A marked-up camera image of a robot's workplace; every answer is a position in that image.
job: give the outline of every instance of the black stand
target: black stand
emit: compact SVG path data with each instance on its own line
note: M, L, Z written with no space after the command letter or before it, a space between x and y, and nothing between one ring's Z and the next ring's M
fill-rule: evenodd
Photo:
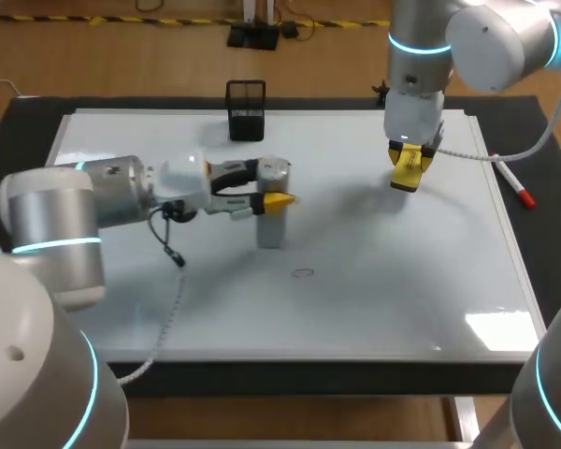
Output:
M227 47L254 50L276 50L279 27L263 22L234 23L226 40Z

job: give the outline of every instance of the black cable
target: black cable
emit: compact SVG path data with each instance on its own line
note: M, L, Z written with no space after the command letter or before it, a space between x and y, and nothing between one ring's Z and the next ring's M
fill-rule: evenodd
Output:
M162 218L165 221L165 237L164 238L160 237L160 234L158 234L156 229L153 227L152 219L153 219L153 216L158 212L162 213ZM183 259L183 257L178 252L173 250L170 247L170 245L168 245L168 242L170 240L170 218L167 217L166 214L164 213L164 208L163 207L156 208L156 209L154 209L150 212L150 215L148 215L148 227L150 228L150 231L153 234L153 236L156 237L156 239L162 244L166 255L172 259L172 261L177 265L177 267L179 267L179 268L184 267L185 266L185 259Z
M281 9L276 6L276 2L275 2L275 5L274 5L274 12L279 13L279 19L276 22L274 22L275 25L278 25L282 22L282 12L281 12Z
M301 16L301 17L305 17L307 18L310 22L311 22L311 33L309 33L309 36L304 38L304 39L295 39L298 40L299 42L305 42L306 40L310 40L313 36L314 33L316 33L316 21L314 20L313 17L311 17L309 14L305 13L305 12L297 12L295 10L293 10L288 4L287 4L287 0L282 0L282 5L293 15L295 16Z
M160 0L160 4L157 7L153 7L151 9L143 9L139 7L139 0L135 0L135 9L139 12L154 12L160 9L165 5L165 0Z

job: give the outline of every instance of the table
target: table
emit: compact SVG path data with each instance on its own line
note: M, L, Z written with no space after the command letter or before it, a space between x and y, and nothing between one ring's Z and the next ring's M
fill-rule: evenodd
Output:
M0 180L8 172L39 167L45 163L63 114L76 108L128 109L217 109L222 100L179 98L38 98L14 100L0 125ZM270 109L373 109L371 100L271 100ZM449 99L448 109L465 109L479 118L489 151L507 154L526 148L538 138L544 118L534 98ZM22 152L28 142L36 143L33 152ZM540 167L540 176L536 176ZM499 180L513 229L532 280L540 311L548 324L561 305L561 154L552 139L549 148L533 161L513 168L522 183L533 193L539 208L527 212L519 205L510 187ZM8 246L0 226L0 242ZM115 372L127 372L133 365L113 366ZM396 363L378 364L240 364L212 362L192 366L164 364L142 381L131 385L130 395L214 395L214 394L507 394L518 363L473 366L469 364ZM299 379L327 380L324 383L300 383ZM192 376L200 379L197 388L170 389L163 377ZM232 388L221 388L221 376L236 381ZM291 383L279 383L290 377ZM433 384L419 379L430 377Z

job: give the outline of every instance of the glowing blue light ring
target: glowing blue light ring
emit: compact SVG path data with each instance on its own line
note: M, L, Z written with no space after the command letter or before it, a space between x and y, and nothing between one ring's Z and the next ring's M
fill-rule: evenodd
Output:
M54 248L57 246L68 246L68 245L81 245L86 243L101 243L102 239L99 237L85 237L82 239L63 239L63 240L53 240L45 241L43 243L32 243L31 245L23 245L17 248L13 248L13 254L29 253L30 251L43 250L44 248Z
M550 9L548 9L544 5L541 5L536 0L526 0L526 2L531 3L535 7L543 7L544 9L546 9L546 12L548 12L548 14L549 14L549 21L551 22L551 26L553 27L554 49L553 49L553 55L551 56L551 59L549 59L549 62L546 63L546 65L545 65L545 67L546 67L547 65L549 65L553 61L554 57L556 56L557 52L559 51L559 30L557 30L557 24L554 22L553 13L551 12Z
M406 51L407 53L413 54L439 54L444 53L445 51L450 51L451 46L448 45L447 47L441 47L439 49L413 49L412 47L406 47L405 45L399 44L396 40L393 39L391 34L389 33L389 40L391 43L400 50Z
M553 420L554 424L561 431L561 421L559 421L557 415L554 414L553 407L551 407L551 404L549 403L549 400L546 398L546 394L544 393L544 388L542 388L542 380L540 379L539 366L540 366L540 347L536 352L536 383L539 386L540 397L542 398L542 403L544 404L544 408L551 416L551 419Z
M90 348L90 354L92 355L92 362L93 362L92 393L90 395L90 400L87 401L87 407L85 407L85 413L83 414L83 416L81 417L81 420L77 424L77 428L75 429L75 431L71 435L71 438L69 438L68 442L66 442L66 444L63 446L63 449L70 449L70 447L73 444L75 444L75 441L77 440L77 438L81 434L81 431L83 430L83 428L87 424L87 420L89 419L90 414L92 413L92 408L94 407L93 405L95 403L95 397L97 396L97 357L95 356L94 348L93 348L92 344L90 343L90 341L88 340L88 338L85 336L85 334L82 331L80 331L80 332L81 332L81 335L83 336L83 338L85 339L85 341L87 341L87 346Z

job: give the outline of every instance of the wooden floor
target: wooden floor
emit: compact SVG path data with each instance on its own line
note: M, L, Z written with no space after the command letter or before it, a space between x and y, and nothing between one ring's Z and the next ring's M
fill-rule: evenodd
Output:
M390 17L386 0L293 0L293 7L319 20ZM0 14L136 15L131 0L3 0ZM167 0L156 16L240 15L237 0ZM263 79L269 96L300 97L372 96L370 87L386 78L386 28L318 29L312 40L282 40L274 52L227 49L227 33L221 26L1 22L0 78L24 94L60 96L222 96L227 80ZM560 93L561 76L546 72L507 92L537 95L547 114ZM455 77L447 94L473 93ZM11 95L0 85L0 116ZM561 144L561 122L556 136ZM501 400L480 399L483 422ZM446 441L453 433L443 412L438 398L130 401L134 438Z

